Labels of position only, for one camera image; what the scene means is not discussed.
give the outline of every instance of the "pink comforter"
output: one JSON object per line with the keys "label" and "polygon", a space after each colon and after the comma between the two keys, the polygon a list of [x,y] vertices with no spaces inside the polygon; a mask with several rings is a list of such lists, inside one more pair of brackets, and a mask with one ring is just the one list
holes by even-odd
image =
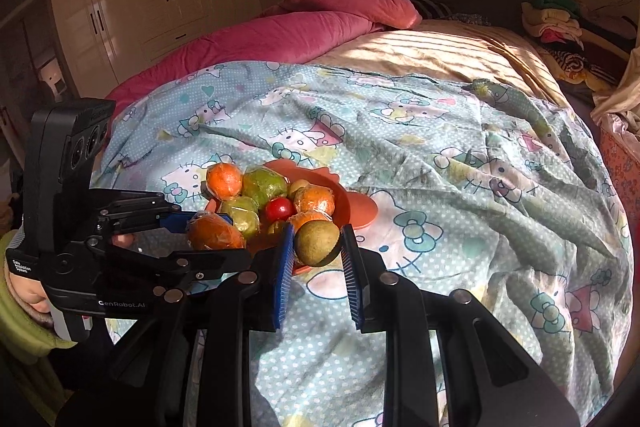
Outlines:
{"label": "pink comforter", "polygon": [[268,11],[280,14],[200,37],[127,79],[107,95],[116,102],[114,116],[157,87],[208,66],[233,60],[304,64],[383,25],[420,23],[409,0],[284,0]]}

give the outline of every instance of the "metal bolt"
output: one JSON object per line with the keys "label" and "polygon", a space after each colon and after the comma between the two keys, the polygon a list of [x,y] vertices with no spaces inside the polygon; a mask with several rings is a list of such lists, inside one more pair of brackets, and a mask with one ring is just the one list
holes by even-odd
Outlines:
{"label": "metal bolt", "polygon": [[382,272],[380,274],[380,282],[386,284],[387,286],[393,286],[394,284],[398,284],[399,277],[397,274],[393,272]]}
{"label": "metal bolt", "polygon": [[460,304],[469,304],[473,298],[471,293],[463,289],[454,290],[451,296]]}
{"label": "metal bolt", "polygon": [[238,276],[238,282],[241,284],[253,284],[257,280],[258,280],[258,275],[256,274],[256,272],[252,272],[252,271],[242,272]]}
{"label": "metal bolt", "polygon": [[178,290],[178,288],[171,288],[164,294],[164,300],[169,304],[174,304],[179,302],[183,295],[184,293],[182,293],[182,290]]}

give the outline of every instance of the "light blue polka dot blanket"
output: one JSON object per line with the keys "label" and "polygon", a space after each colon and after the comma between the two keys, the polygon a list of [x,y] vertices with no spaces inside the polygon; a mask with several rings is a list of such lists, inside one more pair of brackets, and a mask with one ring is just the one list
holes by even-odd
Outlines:
{"label": "light blue polka dot blanket", "polygon": [[[360,245],[422,289],[470,289],[584,423],[606,402],[630,324],[632,251],[572,110],[482,79],[231,62],[130,106],[94,185],[196,210],[208,166],[274,158],[328,166],[369,194],[380,211]],[[254,425],[381,425],[385,339],[354,329],[340,259],[294,277],[289,299],[281,331],[252,335]],[[446,425],[442,375],[438,389]]]}

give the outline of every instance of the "cabinet handle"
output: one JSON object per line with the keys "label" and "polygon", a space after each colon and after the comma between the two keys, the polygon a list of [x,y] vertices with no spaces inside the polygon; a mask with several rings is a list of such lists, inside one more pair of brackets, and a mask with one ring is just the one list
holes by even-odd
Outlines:
{"label": "cabinet handle", "polygon": [[100,10],[96,10],[98,13],[98,21],[100,21],[100,29],[104,31],[104,25],[102,24],[102,17],[100,17]]}
{"label": "cabinet handle", "polygon": [[91,24],[93,24],[93,25],[94,25],[94,32],[95,32],[95,34],[97,35],[97,34],[98,34],[98,30],[97,30],[97,29],[95,29],[95,19],[94,19],[94,14],[89,13],[89,15],[91,16]]}

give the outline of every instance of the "plastic-wrapped orange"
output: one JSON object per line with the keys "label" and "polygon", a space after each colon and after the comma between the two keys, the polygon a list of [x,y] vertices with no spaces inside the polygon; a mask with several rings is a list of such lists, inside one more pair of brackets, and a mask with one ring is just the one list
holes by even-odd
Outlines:
{"label": "plastic-wrapped orange", "polygon": [[193,216],[187,227],[187,239],[193,250],[226,250],[246,245],[240,231],[213,212]]}
{"label": "plastic-wrapped orange", "polygon": [[296,191],[293,204],[299,212],[315,210],[331,216],[335,210],[334,192],[328,187],[310,184]]}
{"label": "plastic-wrapped orange", "polygon": [[219,200],[233,198],[242,190],[242,172],[233,163],[216,163],[207,169],[207,188]]}
{"label": "plastic-wrapped orange", "polygon": [[289,217],[287,221],[293,225],[294,232],[297,232],[302,225],[304,225],[305,223],[308,223],[309,221],[315,221],[316,219],[331,221],[331,219],[329,219],[329,217],[326,214],[323,214],[322,212],[316,212],[314,210],[309,212],[299,212],[297,214],[294,214],[293,216]]}

